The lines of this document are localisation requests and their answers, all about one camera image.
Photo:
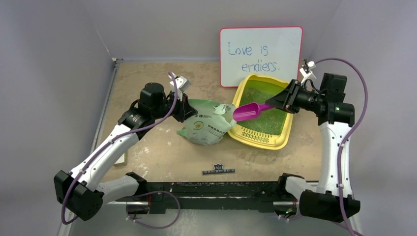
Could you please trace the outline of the green cat litter bag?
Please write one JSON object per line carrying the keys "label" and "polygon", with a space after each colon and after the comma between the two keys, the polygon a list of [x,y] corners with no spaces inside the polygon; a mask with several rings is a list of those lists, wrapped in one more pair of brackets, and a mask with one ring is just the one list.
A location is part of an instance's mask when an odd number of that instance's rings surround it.
{"label": "green cat litter bag", "polygon": [[233,104],[220,104],[211,100],[190,99],[189,104],[197,114],[184,122],[184,127],[177,134],[188,141],[199,145],[214,145],[236,126]]}

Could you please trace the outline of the yellow sifting litter tray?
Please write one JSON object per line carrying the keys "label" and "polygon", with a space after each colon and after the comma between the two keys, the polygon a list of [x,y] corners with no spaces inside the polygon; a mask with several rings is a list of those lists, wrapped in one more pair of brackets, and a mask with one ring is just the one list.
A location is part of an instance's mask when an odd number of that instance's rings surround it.
{"label": "yellow sifting litter tray", "polygon": [[[278,80],[281,82],[287,82],[280,80],[275,77],[250,74],[248,75],[238,86],[238,90],[233,98],[232,104],[237,108],[240,107],[240,100],[243,93],[243,88],[248,80]],[[257,132],[241,125],[237,124],[231,130],[228,131],[228,134],[231,138],[252,146],[256,148],[269,149],[269,150],[279,150],[282,149],[288,142],[294,115],[288,114],[284,123],[284,127],[280,135],[272,135],[262,132]]]}

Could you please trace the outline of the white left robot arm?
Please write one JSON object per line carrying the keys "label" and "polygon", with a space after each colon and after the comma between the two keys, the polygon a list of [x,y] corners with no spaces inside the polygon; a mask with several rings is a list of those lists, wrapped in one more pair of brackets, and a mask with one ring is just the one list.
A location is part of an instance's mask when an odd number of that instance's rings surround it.
{"label": "white left robot arm", "polygon": [[165,94],[159,83],[147,83],[139,99],[133,101],[110,135],[82,163],[69,172],[59,171],[54,176],[57,201],[61,203],[61,221],[68,225],[65,211],[75,214],[83,221],[94,217],[104,203],[123,197],[134,201],[145,198],[147,191],[142,185],[146,180],[130,172],[120,179],[103,183],[102,179],[116,161],[147,132],[168,117],[178,122],[196,115],[189,104],[185,91],[190,82],[177,78],[170,82],[171,92]]}

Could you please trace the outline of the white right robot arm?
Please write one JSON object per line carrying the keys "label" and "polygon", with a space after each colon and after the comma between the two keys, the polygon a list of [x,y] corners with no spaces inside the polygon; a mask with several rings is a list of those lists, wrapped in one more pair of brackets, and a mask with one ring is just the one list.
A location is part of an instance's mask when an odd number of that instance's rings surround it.
{"label": "white right robot arm", "polygon": [[355,124],[355,108],[345,103],[347,77],[326,73],[318,91],[308,91],[299,81],[291,80],[283,91],[265,101],[290,114],[304,109],[318,118],[322,139],[321,177],[316,187],[297,175],[284,173],[276,187],[277,196],[298,201],[302,216],[341,223],[360,211],[349,177],[349,145]]}

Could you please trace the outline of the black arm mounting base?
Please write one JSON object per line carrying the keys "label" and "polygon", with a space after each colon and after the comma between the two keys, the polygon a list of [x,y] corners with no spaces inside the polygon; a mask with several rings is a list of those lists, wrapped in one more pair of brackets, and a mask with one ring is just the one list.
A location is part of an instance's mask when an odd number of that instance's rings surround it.
{"label": "black arm mounting base", "polygon": [[151,214],[168,209],[256,210],[276,215],[296,215],[298,201],[284,193],[279,181],[154,182],[139,178],[139,189],[132,197],[116,203],[129,205],[129,213],[147,207]]}

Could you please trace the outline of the purple plastic litter scoop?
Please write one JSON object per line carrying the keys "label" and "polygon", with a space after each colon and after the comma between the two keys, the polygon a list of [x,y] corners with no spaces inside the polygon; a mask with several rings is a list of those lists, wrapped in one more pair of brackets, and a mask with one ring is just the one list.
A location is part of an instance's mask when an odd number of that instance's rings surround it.
{"label": "purple plastic litter scoop", "polygon": [[273,106],[267,104],[258,104],[256,102],[240,106],[233,112],[235,121],[246,121],[258,118],[263,111],[273,109]]}

